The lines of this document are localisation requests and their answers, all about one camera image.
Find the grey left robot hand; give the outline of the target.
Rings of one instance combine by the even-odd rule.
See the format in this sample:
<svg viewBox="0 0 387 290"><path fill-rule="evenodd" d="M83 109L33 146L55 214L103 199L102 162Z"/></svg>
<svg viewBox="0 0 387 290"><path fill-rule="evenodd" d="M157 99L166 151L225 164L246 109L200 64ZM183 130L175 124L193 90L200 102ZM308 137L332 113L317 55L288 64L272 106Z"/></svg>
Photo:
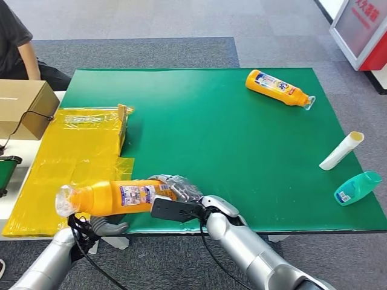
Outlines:
<svg viewBox="0 0 387 290"><path fill-rule="evenodd" d="M90 224L93 232L100 237L119 236L125 233L129 227L126 222L112 224L106 217L96 216L91 216Z"/></svg>

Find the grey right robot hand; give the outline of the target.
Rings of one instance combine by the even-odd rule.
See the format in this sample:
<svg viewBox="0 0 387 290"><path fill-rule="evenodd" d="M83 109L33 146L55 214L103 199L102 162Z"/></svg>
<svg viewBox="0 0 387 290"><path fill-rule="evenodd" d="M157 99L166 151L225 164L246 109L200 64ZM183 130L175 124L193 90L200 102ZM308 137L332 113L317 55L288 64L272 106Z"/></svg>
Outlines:
<svg viewBox="0 0 387 290"><path fill-rule="evenodd" d="M197 187L185 177L180 175L153 175L147 179L135 179L141 185L153 185L155 187L151 201L157 197L168 198L172 201L197 202L203 195Z"/></svg>

